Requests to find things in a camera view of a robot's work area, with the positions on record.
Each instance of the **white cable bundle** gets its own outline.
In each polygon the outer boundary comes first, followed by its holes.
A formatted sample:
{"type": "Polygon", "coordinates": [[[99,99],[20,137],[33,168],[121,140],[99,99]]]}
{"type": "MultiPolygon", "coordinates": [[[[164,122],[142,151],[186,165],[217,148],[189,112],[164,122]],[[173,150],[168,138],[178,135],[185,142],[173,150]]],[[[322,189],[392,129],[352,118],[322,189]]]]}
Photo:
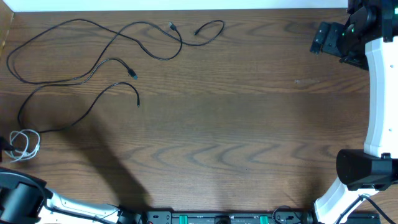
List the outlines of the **white cable bundle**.
{"type": "Polygon", "coordinates": [[[37,131],[34,131],[32,129],[23,129],[21,131],[11,131],[10,145],[12,145],[12,142],[14,142],[15,138],[18,137],[18,135],[20,135],[20,134],[26,138],[25,149],[23,151],[20,151],[17,149],[15,151],[4,151],[12,159],[11,162],[29,160],[29,159],[35,157],[40,149],[40,135],[38,134],[37,131]],[[29,137],[28,137],[28,135],[25,134],[26,132],[34,133],[37,135],[37,144],[31,152],[27,151],[28,147],[29,147],[29,137]]]}

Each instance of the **cable connector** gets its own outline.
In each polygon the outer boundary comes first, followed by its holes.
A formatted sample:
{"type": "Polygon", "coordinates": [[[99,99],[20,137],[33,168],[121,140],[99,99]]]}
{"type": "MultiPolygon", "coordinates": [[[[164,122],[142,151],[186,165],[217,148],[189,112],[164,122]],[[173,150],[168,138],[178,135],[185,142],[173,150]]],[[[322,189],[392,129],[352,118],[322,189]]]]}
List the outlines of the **cable connector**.
{"type": "Polygon", "coordinates": [[[172,29],[174,31],[177,30],[177,27],[172,22],[169,22],[169,26],[170,26],[170,29],[172,29]]]}
{"type": "Polygon", "coordinates": [[[127,69],[127,71],[129,72],[130,76],[133,77],[133,79],[138,79],[137,74],[131,68],[127,69]]]}
{"type": "Polygon", "coordinates": [[[15,151],[15,147],[12,146],[7,142],[6,139],[4,139],[2,136],[0,136],[0,153],[1,151],[15,151]]]}

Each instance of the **wooden table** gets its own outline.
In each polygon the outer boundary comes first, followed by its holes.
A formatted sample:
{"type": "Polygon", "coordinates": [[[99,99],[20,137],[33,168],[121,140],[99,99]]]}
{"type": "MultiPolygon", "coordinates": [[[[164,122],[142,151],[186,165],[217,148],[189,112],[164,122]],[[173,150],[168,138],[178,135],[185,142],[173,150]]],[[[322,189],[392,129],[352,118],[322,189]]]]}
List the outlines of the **wooden table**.
{"type": "MultiPolygon", "coordinates": [[[[309,52],[321,21],[345,22],[344,9],[242,11],[141,11],[17,13],[4,49],[12,49],[65,20],[92,19],[114,30],[132,21],[168,28],[184,40],[169,61],[150,58],[118,37],[85,85],[48,88],[24,111],[27,127],[61,127],[80,117],[96,95],[115,82],[132,83],[141,95],[117,86],[68,131],[42,135],[39,155],[4,165],[40,177],[67,197],[94,203],[174,210],[273,210],[279,205],[309,208],[336,178],[340,149],[362,149],[368,128],[369,75],[330,55],[309,52]]],[[[124,34],[154,54],[171,56],[178,42],[145,25],[124,34]]],[[[27,80],[70,78],[85,73],[113,34],[75,22],[33,42],[15,59],[27,80]]],[[[37,86],[23,84],[0,66],[0,127],[19,129],[16,114],[37,86]]],[[[373,197],[398,220],[397,187],[373,197]]],[[[363,210],[372,210],[363,203],[363,210]]]]}

